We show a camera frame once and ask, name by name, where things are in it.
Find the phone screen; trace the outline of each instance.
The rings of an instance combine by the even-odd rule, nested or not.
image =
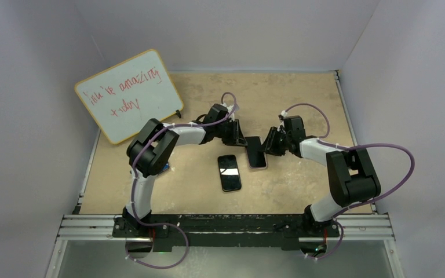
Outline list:
[[[239,178],[236,156],[223,155],[217,158],[219,165],[219,176],[221,177],[222,190],[224,192],[240,190],[241,180]]]
[[[245,137],[248,146],[246,155],[251,169],[267,168],[267,157],[261,151],[262,142],[259,136]]]

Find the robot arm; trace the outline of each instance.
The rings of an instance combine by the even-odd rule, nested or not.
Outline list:
[[[228,108],[220,104],[214,104],[202,122],[196,120],[192,123],[214,123],[224,118],[227,114]],[[168,126],[168,124],[163,124],[156,119],[150,119],[145,124],[127,148],[127,156],[131,166],[133,166],[135,158],[147,142],[165,126]],[[214,126],[175,127],[166,130],[157,138],[158,144],[156,146],[151,145],[148,147],[135,166],[139,178],[133,193],[136,202],[136,213],[139,219],[143,219],[151,212],[151,195],[154,181],[168,162],[173,148],[187,144],[205,144],[214,137],[221,138],[225,145],[246,146],[246,140],[240,130],[239,120],[228,118]],[[134,215],[131,203],[126,205],[126,210],[130,215]]]
[[[277,156],[289,151],[328,169],[330,193],[305,208],[303,223],[307,228],[320,229],[344,207],[365,202],[381,193],[380,182],[366,149],[349,151],[320,144],[319,138],[306,135],[301,117],[280,116],[280,119],[279,128],[270,128],[262,151]],[[357,174],[351,174],[349,170],[357,170]]]

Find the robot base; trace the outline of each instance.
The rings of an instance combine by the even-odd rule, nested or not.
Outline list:
[[[170,252],[173,246],[185,246],[182,234],[173,227],[140,226],[132,220],[126,211],[122,217],[116,217],[112,236],[149,238],[155,234],[154,252]],[[190,246],[280,247],[307,253],[308,249],[323,245],[325,229],[328,237],[339,237],[338,228],[333,229],[332,224],[316,231],[304,229],[302,214],[148,214],[143,221],[179,226],[187,234]],[[310,237],[317,241],[300,242]]]

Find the white wall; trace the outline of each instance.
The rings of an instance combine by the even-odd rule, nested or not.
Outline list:
[[[109,65],[149,48],[171,70],[337,70],[379,0],[75,0]]]
[[[380,203],[407,277],[445,277],[445,0],[382,0],[341,82],[358,141],[396,142],[417,158],[411,181]],[[374,153],[390,188],[408,163]]]
[[[97,127],[75,82],[105,68],[72,1],[0,0],[0,277],[43,277]]]

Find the glass panel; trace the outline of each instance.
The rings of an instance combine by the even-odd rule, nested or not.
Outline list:
[[[170,253],[150,253],[143,261],[168,265],[183,252],[175,247]],[[393,277],[382,241],[343,242],[334,255],[318,262],[279,248],[190,247],[179,266],[156,270],[125,256],[125,242],[69,241],[59,277]]]

